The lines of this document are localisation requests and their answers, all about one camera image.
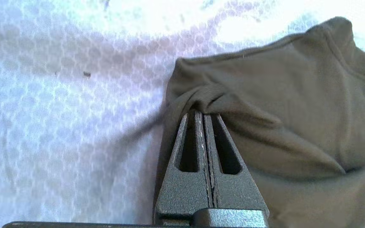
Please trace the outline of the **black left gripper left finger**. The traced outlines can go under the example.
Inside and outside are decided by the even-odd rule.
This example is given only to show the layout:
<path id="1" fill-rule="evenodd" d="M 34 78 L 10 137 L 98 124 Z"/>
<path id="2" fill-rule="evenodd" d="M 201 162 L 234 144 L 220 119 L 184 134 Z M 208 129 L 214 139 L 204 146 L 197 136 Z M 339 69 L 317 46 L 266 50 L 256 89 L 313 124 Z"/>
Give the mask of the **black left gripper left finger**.
<path id="1" fill-rule="evenodd" d="M 190 111 L 181 119 L 155 205 L 155 219 L 191 219 L 213 205 L 204 116 Z"/>

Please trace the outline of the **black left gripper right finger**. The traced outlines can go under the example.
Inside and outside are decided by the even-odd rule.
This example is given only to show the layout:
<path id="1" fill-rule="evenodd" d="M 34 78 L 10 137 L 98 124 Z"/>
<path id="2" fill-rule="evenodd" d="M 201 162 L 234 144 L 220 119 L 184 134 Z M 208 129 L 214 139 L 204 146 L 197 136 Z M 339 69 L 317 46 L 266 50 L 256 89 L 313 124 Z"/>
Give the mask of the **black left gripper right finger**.
<path id="1" fill-rule="evenodd" d="M 204 115 L 211 206 L 218 209 L 269 209 L 220 115 Z"/>

